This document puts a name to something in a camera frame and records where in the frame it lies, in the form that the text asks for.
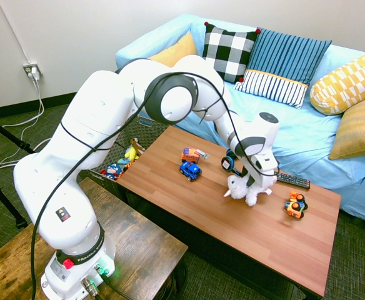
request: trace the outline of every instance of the toy truck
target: toy truck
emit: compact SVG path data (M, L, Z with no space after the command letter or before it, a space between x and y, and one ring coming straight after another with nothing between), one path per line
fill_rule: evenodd
M191 161L184 161L180 165L180 173L187 176L188 181L195 180L202 174L202 170L196 163Z
M285 209L289 216L297 219L304 217L304 210L308 209L308 205L305 202L305 197L294 190L290 193L290 200L285 203Z
M209 154L196 148L185 147L181 153L181 161L191 161L192 163L197 164L201 156L203 156L204 159L207 159L209 157Z

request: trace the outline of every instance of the wooden coffee table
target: wooden coffee table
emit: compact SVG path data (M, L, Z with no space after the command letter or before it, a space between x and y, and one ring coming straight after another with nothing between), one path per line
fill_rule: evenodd
M193 182L179 172L185 147L210 154L200 159L202 175ZM288 278L308 298L323 297L341 196L315 184L305 190L278 182L249 207L244 199L223 197L231 175L221 167L225 155L223 147L169 127L117 182ZM302 219L284 210L292 189L309 205Z

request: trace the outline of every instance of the wall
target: wall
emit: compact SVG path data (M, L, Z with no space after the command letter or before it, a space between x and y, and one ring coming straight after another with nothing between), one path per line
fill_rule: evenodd
M365 0L0 0L44 73L41 96L76 92L90 74L114 71L114 54L166 21L191 13L365 51ZM0 107L37 99L27 63L0 10Z

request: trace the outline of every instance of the yellow cushion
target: yellow cushion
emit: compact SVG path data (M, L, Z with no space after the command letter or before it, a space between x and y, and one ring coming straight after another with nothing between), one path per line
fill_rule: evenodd
M196 55L196 47L193 36L188 32L175 45L163 50L159 54L151 56L149 59L173 67L181 58L188 55Z
M365 155L365 100L349 108L342 116L330 159Z
M365 55L319 79L311 89L310 100L323 114L341 114L365 100Z

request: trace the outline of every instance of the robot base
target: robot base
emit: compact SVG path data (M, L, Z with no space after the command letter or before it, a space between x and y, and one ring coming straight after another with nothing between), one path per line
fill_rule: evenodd
M58 263L54 254L41 277L42 290L49 300L82 300L88 296L88 292L81 284L81 280L88 277L96 286L99 286L103 280L94 267L100 265L109 271L107 275L110 276L116 269L115 255L116 247L107 236L102 248L93 258L69 270Z

